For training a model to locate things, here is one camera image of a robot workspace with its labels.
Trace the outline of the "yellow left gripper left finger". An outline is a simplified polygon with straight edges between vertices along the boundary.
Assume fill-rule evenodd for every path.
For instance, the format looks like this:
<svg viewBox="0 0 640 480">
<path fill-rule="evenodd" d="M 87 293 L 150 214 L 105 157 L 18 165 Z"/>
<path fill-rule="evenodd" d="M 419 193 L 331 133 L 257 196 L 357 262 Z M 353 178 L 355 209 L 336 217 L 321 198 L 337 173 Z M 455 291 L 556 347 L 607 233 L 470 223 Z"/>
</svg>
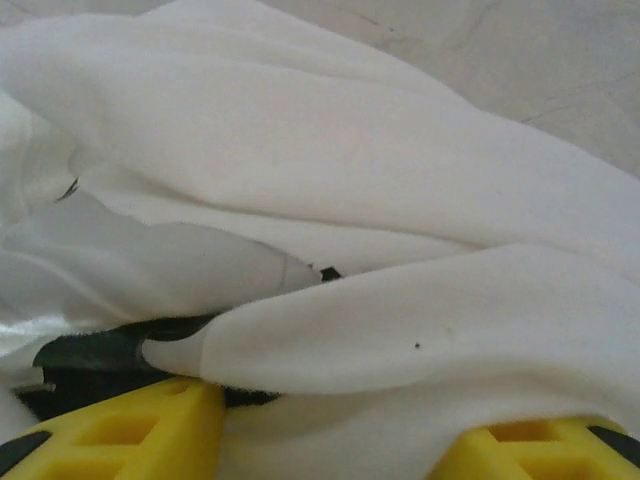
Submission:
<svg viewBox="0 0 640 480">
<path fill-rule="evenodd" d="M 165 380 L 60 415 L 1 447 L 4 479 L 211 479 L 224 394 Z"/>
</svg>

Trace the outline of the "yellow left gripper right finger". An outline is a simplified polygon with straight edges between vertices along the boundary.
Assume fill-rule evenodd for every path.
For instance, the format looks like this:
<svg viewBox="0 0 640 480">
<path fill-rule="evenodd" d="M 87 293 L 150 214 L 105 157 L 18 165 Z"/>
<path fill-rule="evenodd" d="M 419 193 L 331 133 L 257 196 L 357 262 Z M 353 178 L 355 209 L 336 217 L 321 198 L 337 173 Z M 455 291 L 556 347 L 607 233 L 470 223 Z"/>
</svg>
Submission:
<svg viewBox="0 0 640 480">
<path fill-rule="evenodd" d="M 602 417 L 496 424 L 461 435 L 428 477 L 638 480 L 639 439 Z"/>
</svg>

